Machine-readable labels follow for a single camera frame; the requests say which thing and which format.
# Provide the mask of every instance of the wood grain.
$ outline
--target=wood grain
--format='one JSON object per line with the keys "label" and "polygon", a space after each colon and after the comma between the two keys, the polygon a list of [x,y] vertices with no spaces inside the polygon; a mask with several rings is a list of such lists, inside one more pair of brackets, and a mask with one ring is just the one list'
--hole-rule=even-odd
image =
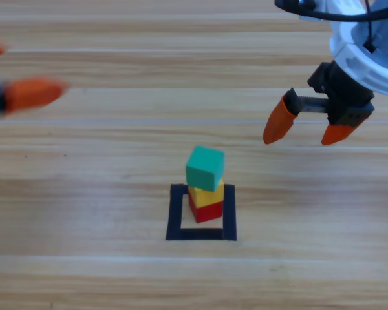
{"label": "wood grain", "polygon": [[[329,37],[272,1],[0,1],[0,77],[72,83],[0,121],[0,310],[388,310],[388,97],[336,145],[319,114],[262,141]],[[197,144],[226,153],[237,242],[165,241]]]}

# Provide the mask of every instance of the black tape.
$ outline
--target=black tape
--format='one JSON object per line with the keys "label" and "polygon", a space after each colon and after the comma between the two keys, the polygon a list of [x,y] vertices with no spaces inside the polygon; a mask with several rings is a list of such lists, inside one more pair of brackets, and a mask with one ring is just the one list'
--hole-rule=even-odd
{"label": "black tape", "polygon": [[181,228],[182,200],[188,186],[171,184],[166,240],[237,240],[235,187],[224,185],[222,228]]}

